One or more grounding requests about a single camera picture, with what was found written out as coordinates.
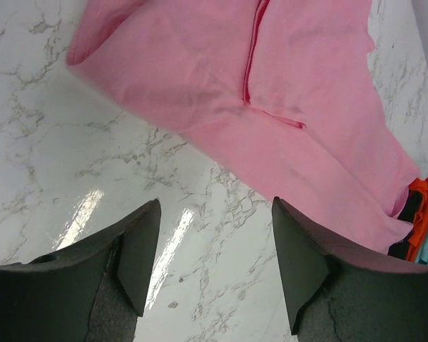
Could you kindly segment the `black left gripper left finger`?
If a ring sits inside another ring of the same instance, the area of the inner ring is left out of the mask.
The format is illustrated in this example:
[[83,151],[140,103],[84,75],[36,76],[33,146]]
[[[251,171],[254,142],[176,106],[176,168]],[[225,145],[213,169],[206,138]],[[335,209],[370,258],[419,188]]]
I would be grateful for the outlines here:
[[132,341],[160,218],[152,200],[68,247],[0,266],[0,341]]

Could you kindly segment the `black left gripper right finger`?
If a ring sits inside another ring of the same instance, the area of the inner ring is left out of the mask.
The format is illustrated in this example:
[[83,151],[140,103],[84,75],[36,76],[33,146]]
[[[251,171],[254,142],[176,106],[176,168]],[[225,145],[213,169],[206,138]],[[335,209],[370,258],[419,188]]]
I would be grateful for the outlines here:
[[428,266],[358,245],[280,198],[272,227],[299,341],[428,341]]

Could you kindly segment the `pink t shirt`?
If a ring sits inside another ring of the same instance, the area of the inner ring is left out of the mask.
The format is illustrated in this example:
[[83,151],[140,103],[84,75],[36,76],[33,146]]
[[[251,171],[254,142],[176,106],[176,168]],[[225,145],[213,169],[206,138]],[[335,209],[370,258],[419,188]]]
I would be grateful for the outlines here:
[[418,167],[367,65],[370,1],[90,1],[71,70],[263,197],[386,253]]

